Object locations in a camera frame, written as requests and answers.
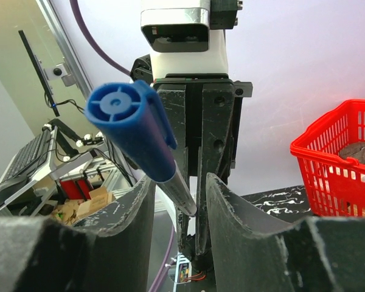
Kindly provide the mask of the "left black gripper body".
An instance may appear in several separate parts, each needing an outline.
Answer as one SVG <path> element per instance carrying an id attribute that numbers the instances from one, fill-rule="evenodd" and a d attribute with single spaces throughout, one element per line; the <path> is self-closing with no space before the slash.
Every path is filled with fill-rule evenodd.
<path id="1" fill-rule="evenodd" d="M 242 111 L 242 101 L 245 97 L 252 96 L 252 83 L 232 81 L 227 75 L 197 75 L 195 77 L 169 76 L 157 79 L 154 82 L 154 89 L 160 83 L 182 84 L 186 86 L 186 149 L 187 149 L 187 174 L 198 177 L 198 153 L 201 147 L 201 120 L 202 120 L 202 91 L 203 85 L 207 83 L 232 82 L 234 106 L 229 127 L 224 154 L 217 173 L 221 179 L 228 179 L 231 169 L 235 166 L 238 133 Z"/>

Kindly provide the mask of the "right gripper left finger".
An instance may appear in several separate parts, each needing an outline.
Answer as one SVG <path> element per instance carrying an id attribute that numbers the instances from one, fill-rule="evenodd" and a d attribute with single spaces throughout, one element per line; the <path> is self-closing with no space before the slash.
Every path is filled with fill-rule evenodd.
<path id="1" fill-rule="evenodd" d="M 0 291 L 145 291 L 155 184 L 77 222 L 0 217 Z"/>

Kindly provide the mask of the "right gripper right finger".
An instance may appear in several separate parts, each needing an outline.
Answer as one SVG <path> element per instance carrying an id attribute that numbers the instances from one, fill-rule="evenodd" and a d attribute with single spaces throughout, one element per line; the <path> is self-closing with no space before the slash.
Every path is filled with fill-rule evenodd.
<path id="1" fill-rule="evenodd" d="M 365 291 L 365 218 L 288 223 L 206 179 L 218 291 Z"/>

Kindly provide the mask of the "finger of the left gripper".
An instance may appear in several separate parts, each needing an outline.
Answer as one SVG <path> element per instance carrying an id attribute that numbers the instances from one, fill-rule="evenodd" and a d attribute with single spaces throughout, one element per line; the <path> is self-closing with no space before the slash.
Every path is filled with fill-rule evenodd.
<path id="1" fill-rule="evenodd" d="M 207 173 L 217 173 L 226 147 L 234 106 L 232 82 L 207 83 L 202 91 L 202 132 L 198 153 L 195 254 L 205 253 L 208 235 Z"/>
<path id="2" fill-rule="evenodd" d="M 182 180 L 188 181 L 186 149 L 186 86 L 182 84 L 160 83 L 157 93 L 161 98 L 167 116 L 167 145 L 172 149 L 173 157 L 182 174 Z M 187 247 L 189 217 L 176 204 L 175 229 L 179 249 Z"/>

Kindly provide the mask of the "blue capped whiteboard marker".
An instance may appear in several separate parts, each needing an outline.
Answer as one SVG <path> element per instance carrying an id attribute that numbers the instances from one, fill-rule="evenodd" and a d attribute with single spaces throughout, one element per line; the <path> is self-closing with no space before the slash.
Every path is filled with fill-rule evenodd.
<path id="1" fill-rule="evenodd" d="M 196 204 L 167 145 L 167 116 L 158 93 L 146 82 L 107 83 L 89 96 L 86 118 L 116 145 L 187 216 Z"/>

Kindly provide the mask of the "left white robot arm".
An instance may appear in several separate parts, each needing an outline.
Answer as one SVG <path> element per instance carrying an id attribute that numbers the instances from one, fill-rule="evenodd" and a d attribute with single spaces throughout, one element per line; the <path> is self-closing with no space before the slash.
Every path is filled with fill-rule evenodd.
<path id="1" fill-rule="evenodd" d="M 189 243 L 188 217 L 177 213 L 179 248 L 202 256 L 210 249 L 206 177 L 228 181 L 235 166 L 242 99 L 252 96 L 252 83 L 232 81 L 227 73 L 168 73 L 156 77 L 150 56 L 136 59 L 133 80 L 153 83 L 177 141 L 174 157 L 185 179 L 197 178 L 194 243 Z"/>

